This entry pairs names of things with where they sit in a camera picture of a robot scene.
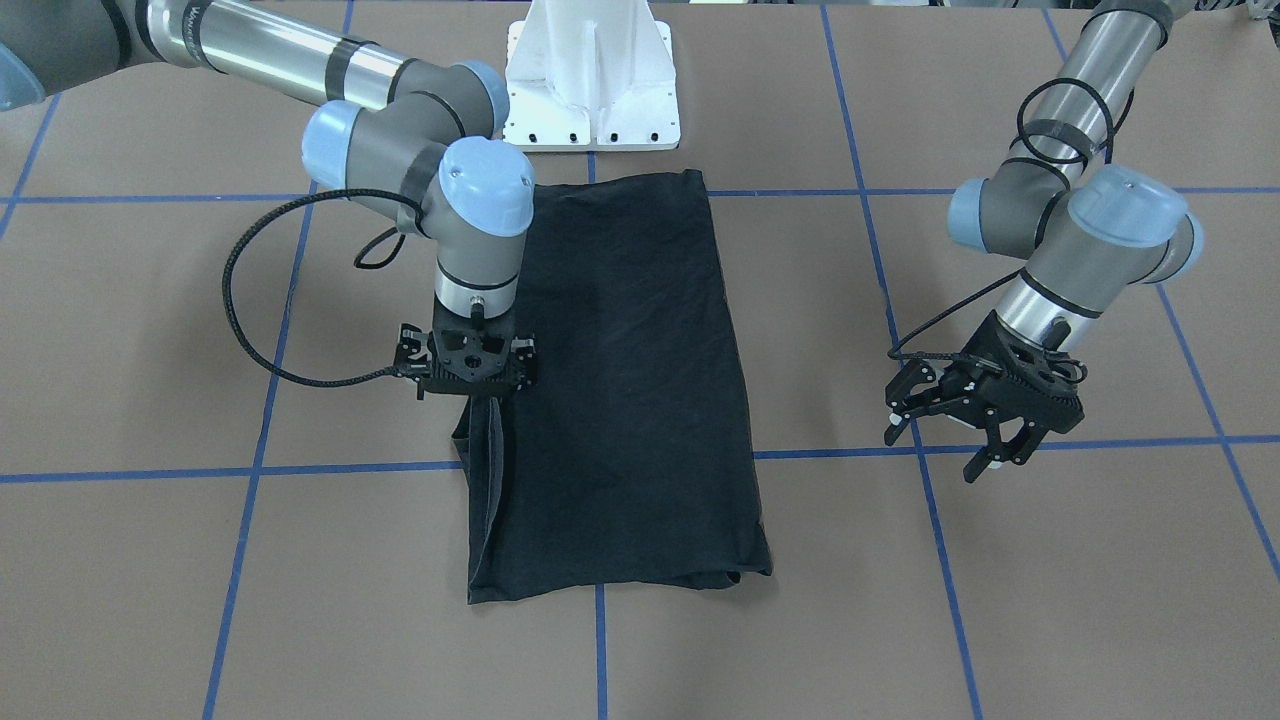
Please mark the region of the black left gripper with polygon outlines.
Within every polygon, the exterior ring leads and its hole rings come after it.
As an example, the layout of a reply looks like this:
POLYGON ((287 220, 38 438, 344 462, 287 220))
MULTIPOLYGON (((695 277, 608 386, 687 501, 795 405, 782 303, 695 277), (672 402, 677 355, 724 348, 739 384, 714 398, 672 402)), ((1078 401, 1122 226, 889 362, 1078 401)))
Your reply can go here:
POLYGON ((987 443, 964 466, 974 483, 1002 462, 1024 465, 1050 430, 1065 434, 1084 418, 1076 387, 1085 378, 1082 363, 1066 352, 1042 348, 1010 331, 992 311, 963 347, 964 359, 940 373, 927 360, 908 361, 884 387, 890 424, 883 442, 895 446, 910 420, 934 414, 946 398, 968 398, 954 415, 983 427, 987 443), (991 409, 995 415, 987 415, 991 409), (1002 439, 1000 421, 1023 419, 1019 432, 1002 439))

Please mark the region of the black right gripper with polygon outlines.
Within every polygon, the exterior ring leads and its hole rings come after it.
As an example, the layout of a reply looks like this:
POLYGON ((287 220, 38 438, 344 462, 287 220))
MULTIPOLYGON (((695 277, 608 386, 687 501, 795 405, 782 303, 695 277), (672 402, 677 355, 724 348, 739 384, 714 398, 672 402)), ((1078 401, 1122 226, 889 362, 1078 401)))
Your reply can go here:
POLYGON ((413 382, 420 400, 428 393, 504 398, 538 383, 535 336, 516 332, 516 310, 463 316, 435 300, 431 318, 429 332, 401 325, 392 364, 392 375, 413 382))

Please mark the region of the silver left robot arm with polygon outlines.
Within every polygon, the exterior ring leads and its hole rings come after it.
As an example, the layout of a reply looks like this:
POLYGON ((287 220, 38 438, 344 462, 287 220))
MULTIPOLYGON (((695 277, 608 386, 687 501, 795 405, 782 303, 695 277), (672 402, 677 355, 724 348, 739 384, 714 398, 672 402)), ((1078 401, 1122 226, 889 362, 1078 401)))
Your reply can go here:
POLYGON ((1198 260, 1206 237, 1187 200, 1114 161, 1140 73, 1194 6, 1100 3, 1057 76, 1023 100, 996 173, 955 190, 950 237, 1023 266, 998 281, 1004 297, 961 350, 890 348, 902 368, 884 388, 886 445, 911 420, 945 415, 986 437, 966 482, 1023 465, 1084 416, 1087 369, 1071 351, 1088 329, 1128 286, 1164 283, 1198 260))

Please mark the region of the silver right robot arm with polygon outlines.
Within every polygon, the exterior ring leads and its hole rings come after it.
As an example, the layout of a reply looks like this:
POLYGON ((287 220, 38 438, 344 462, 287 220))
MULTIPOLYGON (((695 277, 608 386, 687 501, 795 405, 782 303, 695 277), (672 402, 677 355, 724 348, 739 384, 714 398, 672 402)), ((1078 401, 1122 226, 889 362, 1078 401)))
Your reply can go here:
POLYGON ((436 242, 431 325, 399 329, 381 377, 420 395, 506 397, 535 383, 538 351, 516 329, 515 300, 536 181, 499 133, 509 115, 500 76, 481 61, 439 67, 242 1, 5 1, 3 109, 148 63, 204 68, 273 88, 314 109, 300 155, 317 192, 285 202, 234 243, 224 311, 244 352, 298 386, 250 343, 233 299, 241 254, 274 220, 314 204, 353 201, 384 217, 384 240, 436 242))

